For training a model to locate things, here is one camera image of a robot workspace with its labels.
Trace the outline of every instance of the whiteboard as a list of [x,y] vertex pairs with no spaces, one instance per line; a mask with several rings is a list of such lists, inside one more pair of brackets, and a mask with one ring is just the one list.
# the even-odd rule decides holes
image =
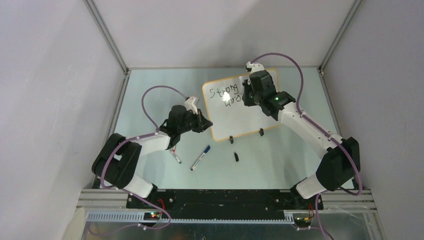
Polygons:
[[[280,91],[277,70],[267,69],[272,81]],[[227,140],[259,132],[281,125],[270,116],[266,116],[260,106],[245,106],[242,100],[243,81],[249,74],[209,81],[203,84],[203,97],[208,119],[213,123],[210,128],[215,141]]]

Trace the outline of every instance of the light blue table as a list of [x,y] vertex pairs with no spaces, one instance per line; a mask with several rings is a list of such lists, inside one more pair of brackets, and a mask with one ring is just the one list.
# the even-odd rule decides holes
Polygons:
[[[277,68],[283,91],[296,97],[299,72],[294,67]],[[304,89],[300,105],[316,121],[336,131],[317,69],[303,67]],[[143,93],[156,85],[168,85],[186,96],[198,96],[198,108],[206,113],[202,85],[206,82],[244,74],[243,68],[137,69],[132,70],[123,98],[115,132],[126,137],[152,133],[153,124],[144,115]],[[145,97],[145,107],[158,124],[168,118],[173,105],[184,105],[176,92],[157,88]],[[190,167],[207,145],[210,151],[194,171]],[[236,162],[234,152],[240,159]],[[298,135],[286,126],[215,142],[211,131],[187,132],[177,144],[178,164],[168,151],[140,157],[137,174],[163,189],[289,189],[315,172],[320,159]],[[351,181],[343,185],[352,188]]]

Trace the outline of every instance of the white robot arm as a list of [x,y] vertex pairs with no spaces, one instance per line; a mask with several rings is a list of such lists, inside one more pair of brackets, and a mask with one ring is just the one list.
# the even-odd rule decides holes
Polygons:
[[246,69],[250,75],[243,82],[244,105],[260,106],[265,115],[288,126],[309,143],[321,159],[317,171],[296,184],[292,191],[295,189],[303,199],[309,199],[325,190],[336,190],[355,175],[348,158],[332,140],[347,150],[360,170],[359,144],[354,138],[343,139],[315,123],[296,105],[296,100],[290,94],[276,91],[271,75],[261,64],[248,62]]
[[[104,179],[118,189],[125,189],[146,198],[157,187],[135,173],[139,156],[171,149],[180,141],[181,134],[189,131],[202,133],[211,127],[212,122],[207,120],[202,111],[196,107],[198,101],[198,97],[191,96],[186,99],[184,106],[174,105],[169,112],[168,119],[159,127],[158,132],[125,143],[116,152],[121,156],[120,160],[112,158],[107,166]],[[125,139],[118,133],[109,137],[91,167],[91,171],[95,175],[102,176],[107,159]]]

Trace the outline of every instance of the gray wall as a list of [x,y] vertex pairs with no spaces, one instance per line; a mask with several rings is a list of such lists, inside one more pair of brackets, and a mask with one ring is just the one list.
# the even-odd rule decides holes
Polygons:
[[424,1],[365,0],[325,69],[389,239],[424,234]]
[[57,240],[123,74],[82,0],[2,1],[0,18],[0,239]]
[[353,2],[95,0],[129,67],[318,66]]

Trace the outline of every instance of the purple cable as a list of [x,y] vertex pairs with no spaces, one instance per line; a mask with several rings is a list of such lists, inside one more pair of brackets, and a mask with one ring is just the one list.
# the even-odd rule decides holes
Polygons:
[[[107,158],[107,161],[106,161],[106,163],[104,164],[104,167],[103,167],[103,171],[101,172],[101,177],[100,177],[100,184],[101,184],[101,186],[104,188],[104,189],[111,189],[111,188],[114,188],[114,186],[106,186],[105,185],[105,174],[106,174],[106,170],[108,169],[108,166],[109,166],[109,164],[110,164],[110,162],[111,162],[111,160],[114,158],[114,156],[115,156],[115,154],[117,153],[117,151],[124,145],[124,144],[126,144],[126,143],[128,143],[129,141],[133,141],[133,140],[136,140],[137,138],[139,138],[139,139],[143,139],[143,138],[147,138],[147,137],[150,137],[150,136],[154,136],[156,133],[155,132],[153,132],[153,133],[148,133],[148,134],[144,134],[144,135],[140,135],[140,136],[133,136],[133,137],[129,137],[129,138],[127,138],[127,139],[125,139],[124,141],[122,141],[113,151],[112,151],[112,153],[110,154],[110,156],[109,156],[109,158]],[[171,221],[172,221],[172,218],[171,218],[171,215],[165,210],[165,209],[163,209],[163,208],[161,208],[161,207],[159,207],[159,206],[156,206],[155,204],[153,204],[153,203],[151,203],[151,202],[149,202],[149,201],[147,201],[146,199],[144,199],[144,198],[142,198],[141,196],[139,196],[139,195],[137,195],[137,194],[134,194],[134,193],[132,193],[132,192],[130,192],[130,191],[128,191],[128,190],[126,190],[126,189],[122,189],[124,192],[126,192],[126,193],[128,193],[128,194],[132,194],[133,196],[135,196],[136,198],[138,198],[139,200],[141,200],[142,202],[144,202],[144,203],[146,203],[146,204],[148,204],[148,205],[150,205],[150,206],[152,206],[152,207],[154,207],[155,209],[157,209],[157,210],[160,210],[161,212],[163,212],[167,217],[168,217],[168,222],[165,224],[165,225],[163,225],[163,226],[159,226],[159,227],[154,227],[154,226],[145,226],[145,225],[142,225],[142,224],[140,224],[140,226],[143,226],[143,228],[146,228],[146,229],[163,229],[163,228],[165,228],[165,227],[167,227],[169,224],[171,224]],[[132,227],[132,226],[138,226],[139,224],[135,224],[135,223],[132,223],[132,224],[128,224],[128,225],[125,225],[125,226],[123,226],[123,227],[121,227],[121,228],[118,228],[117,230],[114,230],[114,231],[112,231],[112,232],[108,232],[108,233],[104,233],[104,234],[106,234],[106,236],[108,236],[108,235],[111,235],[111,234],[114,234],[114,233],[116,233],[117,231],[120,231],[120,230],[122,230],[122,229],[125,229],[125,228],[128,228],[128,227]]]
[[157,86],[152,86],[151,88],[147,89],[147,91],[144,92],[143,97],[141,98],[141,107],[143,108],[143,112],[146,115],[146,117],[150,120],[151,123],[153,123],[154,127],[156,128],[156,131],[158,131],[159,126],[156,124],[155,121],[153,121],[153,119],[147,114],[146,108],[145,108],[145,96],[148,92],[150,92],[153,89],[157,89],[157,88],[166,88],[166,89],[171,89],[174,90],[175,92],[177,92],[179,95],[181,95],[184,99],[187,99],[187,96],[182,94],[180,91],[178,91],[177,89],[171,87],[171,86],[166,86],[166,85],[157,85]]
[[[316,226],[311,226],[310,229],[308,227],[298,227],[296,224],[293,224],[292,226],[295,229],[299,228],[299,230],[310,230],[310,229],[320,230],[320,228],[319,227],[316,227]],[[325,232],[325,234],[327,234],[331,238],[331,240],[334,240],[333,236],[331,236],[331,234],[328,231],[324,230],[324,232]]]
[[[297,108],[297,111],[299,112],[301,118],[304,118],[311,125],[313,125],[316,129],[318,129],[322,134],[324,134],[327,138],[330,138],[331,136],[330,136],[330,134],[327,131],[325,131],[322,127],[320,127],[316,122],[314,122],[308,116],[302,115],[302,110],[301,110],[301,106],[300,106],[300,99],[301,99],[301,95],[302,95],[303,88],[304,88],[304,75],[302,73],[301,67],[299,66],[299,64],[293,58],[291,58],[291,57],[289,57],[289,56],[287,56],[285,54],[282,54],[282,53],[269,52],[269,53],[262,54],[262,55],[258,56],[257,58],[253,59],[251,61],[251,63],[254,63],[257,60],[259,60],[259,59],[261,59],[263,57],[266,57],[266,56],[270,56],[270,55],[284,57],[284,58],[290,60],[296,66],[297,70],[300,73],[300,89],[299,89],[299,94],[297,95],[297,98],[296,98],[296,108]],[[354,196],[361,195],[362,194],[362,190],[363,190],[363,185],[362,185],[361,177],[359,176],[358,168],[355,165],[354,160],[352,159],[352,157],[348,153],[348,151],[339,142],[337,142],[334,138],[331,137],[330,138],[330,141],[332,141],[334,144],[336,144],[337,147],[339,147],[343,151],[344,155],[346,155],[347,159],[349,160],[350,164],[352,165],[353,171],[355,172],[356,181],[358,183],[358,192],[352,192],[352,191],[349,191],[349,190],[347,190],[347,189],[345,189],[343,187],[340,187],[340,188],[343,191],[345,191],[346,193],[350,194],[350,195],[354,195]],[[327,192],[327,191],[323,191],[323,192],[318,193],[316,195],[316,198],[315,198],[315,212],[316,212],[316,218],[318,219],[318,223],[319,223],[319,229],[321,230],[322,235],[324,236],[324,238],[327,239],[326,233],[328,233],[328,232],[326,230],[324,230],[323,225],[321,224],[319,213],[318,213],[318,199],[319,199],[320,195],[323,194],[323,193],[325,193],[325,192]]]
[[[145,96],[146,96],[146,94],[148,93],[148,92],[150,92],[151,90],[153,90],[153,89],[157,89],[157,88],[166,88],[166,89],[171,89],[171,90],[174,90],[175,92],[177,92],[178,94],[180,94],[184,99],[187,99],[187,96],[185,96],[184,94],[182,94],[180,91],[178,91],[177,89],[175,89],[175,88],[173,88],[173,87],[171,87],[171,86],[166,86],[166,85],[157,85],[157,86],[152,86],[151,88],[149,88],[149,89],[147,89],[146,90],[146,92],[144,92],[144,94],[143,94],[143,96],[142,96],[142,98],[141,98],[141,107],[143,108],[143,112],[144,112],[144,114],[146,115],[146,117],[153,123],[153,125],[156,127],[156,132],[158,131],[158,129],[159,129],[159,126],[156,124],[156,122],[155,121],[153,121],[153,119],[149,116],[149,114],[146,112],[146,108],[145,108],[145,104],[144,104],[144,100],[145,100]],[[111,161],[112,161],[112,159],[114,158],[114,156],[115,156],[115,154],[118,152],[118,150],[124,145],[124,144],[126,144],[126,143],[128,143],[129,141],[133,141],[133,140],[136,140],[137,138],[138,139],[142,139],[142,138],[147,138],[147,137],[150,137],[150,136],[154,136],[155,135],[155,132],[153,132],[153,133],[148,133],[148,134],[144,134],[144,135],[140,135],[140,136],[134,136],[134,137],[130,137],[130,138],[127,138],[127,139],[125,139],[124,141],[122,141],[113,151],[112,151],[112,153],[110,154],[110,156],[109,156],[109,158],[106,160],[106,163],[104,164],[104,167],[103,167],[103,170],[101,171],[101,177],[100,177],[100,184],[101,184],[101,186],[104,188],[104,189],[112,189],[112,188],[114,188],[114,186],[106,186],[105,185],[105,174],[106,174],[106,170],[108,169],[108,166],[109,166],[109,164],[111,163]],[[128,191],[128,190],[126,190],[126,189],[122,189],[124,192],[126,192],[126,193],[128,193],[128,194],[130,194],[130,195],[133,195],[133,196],[135,196],[136,198],[138,198],[139,200],[141,200],[142,202],[144,202],[144,203],[146,203],[146,204],[148,204],[148,205],[150,205],[150,206],[152,206],[152,207],[154,207],[155,209],[158,209],[158,210],[160,210],[162,213],[164,213],[167,217],[168,217],[168,222],[165,224],[165,225],[163,225],[163,226],[159,226],[159,227],[154,227],[154,226],[145,226],[145,225],[142,225],[141,223],[139,224],[139,223],[132,223],[132,224],[128,224],[128,225],[125,225],[125,226],[122,226],[122,227],[120,227],[120,228],[118,228],[118,229],[116,229],[116,230],[113,230],[113,231],[111,231],[111,232],[107,232],[107,233],[93,233],[91,230],[90,230],[90,227],[88,228],[88,232],[90,233],[90,234],[92,234],[92,235],[94,235],[94,236],[97,236],[97,237],[106,237],[106,236],[109,236],[109,235],[112,235],[112,234],[114,234],[114,233],[116,233],[116,232],[119,232],[119,231],[121,231],[121,230],[123,230],[123,229],[126,229],[126,228],[129,228],[129,227],[133,227],[133,226],[143,226],[143,228],[145,228],[145,229],[163,229],[163,228],[166,228],[169,224],[171,224],[171,221],[172,221],[172,218],[171,218],[171,215],[165,210],[165,209],[163,209],[163,208],[161,208],[161,207],[158,207],[158,206],[156,206],[155,204],[153,204],[153,203],[151,203],[151,202],[149,202],[149,201],[147,201],[146,199],[144,199],[144,198],[142,198],[141,196],[139,196],[139,195],[137,195],[137,194],[134,194],[134,193],[132,193],[132,192],[130,192],[130,191]]]

